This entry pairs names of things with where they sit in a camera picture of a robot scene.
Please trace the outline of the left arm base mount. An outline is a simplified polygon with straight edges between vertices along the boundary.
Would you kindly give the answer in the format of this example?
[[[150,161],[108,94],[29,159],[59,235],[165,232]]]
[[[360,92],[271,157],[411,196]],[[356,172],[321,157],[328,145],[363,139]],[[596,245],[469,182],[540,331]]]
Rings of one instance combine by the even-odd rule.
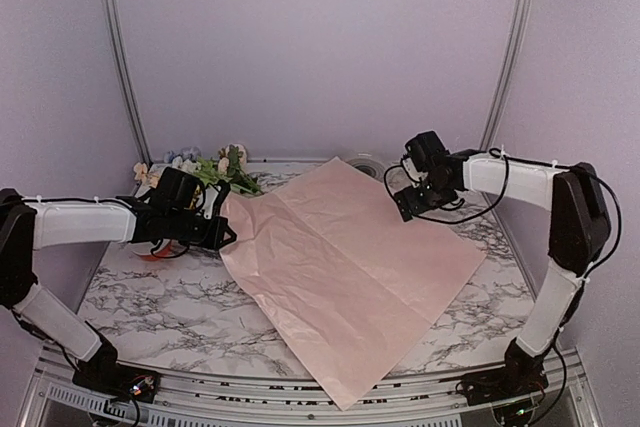
[[[78,368],[72,382],[120,400],[152,403],[159,387],[160,374],[153,370],[115,364],[103,373],[91,372],[88,367]]]

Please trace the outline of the white fake flower stem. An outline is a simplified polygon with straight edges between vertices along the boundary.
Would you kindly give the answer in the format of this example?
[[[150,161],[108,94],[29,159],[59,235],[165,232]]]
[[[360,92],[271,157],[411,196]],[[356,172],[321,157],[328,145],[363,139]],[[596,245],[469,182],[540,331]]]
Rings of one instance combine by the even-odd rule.
[[[133,166],[134,179],[141,185],[155,188],[160,180],[161,172],[146,163],[138,162]]]

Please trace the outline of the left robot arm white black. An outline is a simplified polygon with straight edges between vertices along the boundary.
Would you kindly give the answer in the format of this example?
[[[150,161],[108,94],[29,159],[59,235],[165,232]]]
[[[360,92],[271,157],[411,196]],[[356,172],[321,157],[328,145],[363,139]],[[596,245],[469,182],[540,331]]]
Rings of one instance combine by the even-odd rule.
[[[236,234],[221,214],[231,186],[211,187],[193,174],[167,168],[142,196],[27,198],[1,192],[1,304],[19,321],[62,346],[78,368],[106,392],[125,385],[126,370],[115,347],[83,322],[33,271],[33,254],[58,245],[120,243],[158,245],[175,241],[186,249],[218,251]]]

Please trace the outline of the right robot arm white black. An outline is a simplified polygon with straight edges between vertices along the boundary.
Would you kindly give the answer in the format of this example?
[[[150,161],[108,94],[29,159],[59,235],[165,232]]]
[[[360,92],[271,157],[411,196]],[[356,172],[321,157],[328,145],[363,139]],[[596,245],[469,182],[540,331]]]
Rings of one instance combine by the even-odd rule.
[[[577,310],[590,274],[607,261],[606,243],[621,234],[621,216],[611,215],[606,205],[615,197],[613,190],[589,163],[518,159],[498,148],[450,152],[433,131],[409,140],[398,166],[410,181],[392,196],[404,221],[431,221],[433,211],[456,208],[459,193],[466,191],[549,213],[547,272],[529,318],[495,375],[502,393],[519,393]]]

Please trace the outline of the pink rose fake flower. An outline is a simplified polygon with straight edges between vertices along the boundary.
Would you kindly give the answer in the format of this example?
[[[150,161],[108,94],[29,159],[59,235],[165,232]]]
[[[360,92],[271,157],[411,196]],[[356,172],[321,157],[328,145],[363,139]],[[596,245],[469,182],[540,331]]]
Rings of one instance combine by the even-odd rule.
[[[250,197],[262,194],[258,181],[246,170],[247,151],[241,144],[229,144],[218,152],[217,158],[200,157],[198,163],[200,167],[196,171],[196,176],[206,186],[224,181],[236,194]]]

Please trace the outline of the blue white fake flower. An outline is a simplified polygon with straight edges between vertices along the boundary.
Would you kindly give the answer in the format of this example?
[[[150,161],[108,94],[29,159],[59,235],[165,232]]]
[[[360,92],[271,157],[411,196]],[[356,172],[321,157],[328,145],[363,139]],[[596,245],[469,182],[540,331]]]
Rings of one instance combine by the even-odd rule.
[[[191,146],[178,151],[169,150],[165,152],[163,162],[169,164],[172,168],[193,174],[201,168],[200,157],[201,150],[198,147]]]

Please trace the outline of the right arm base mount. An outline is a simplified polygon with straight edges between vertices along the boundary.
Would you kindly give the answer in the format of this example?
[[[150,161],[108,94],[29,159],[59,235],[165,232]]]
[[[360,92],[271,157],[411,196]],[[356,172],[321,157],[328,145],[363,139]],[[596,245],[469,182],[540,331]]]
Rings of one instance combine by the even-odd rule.
[[[476,406],[542,392],[548,386],[541,367],[523,375],[514,375],[507,367],[499,367],[464,374],[455,391],[465,397],[469,406]]]

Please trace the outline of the pink wrapping paper sheet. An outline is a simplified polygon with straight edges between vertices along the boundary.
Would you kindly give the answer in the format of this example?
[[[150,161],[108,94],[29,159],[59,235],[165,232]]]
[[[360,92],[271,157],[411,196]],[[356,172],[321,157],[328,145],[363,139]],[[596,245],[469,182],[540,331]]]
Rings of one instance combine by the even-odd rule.
[[[426,335],[484,260],[404,222],[383,185],[340,159],[259,197],[230,195],[221,256],[335,405],[347,410]]]

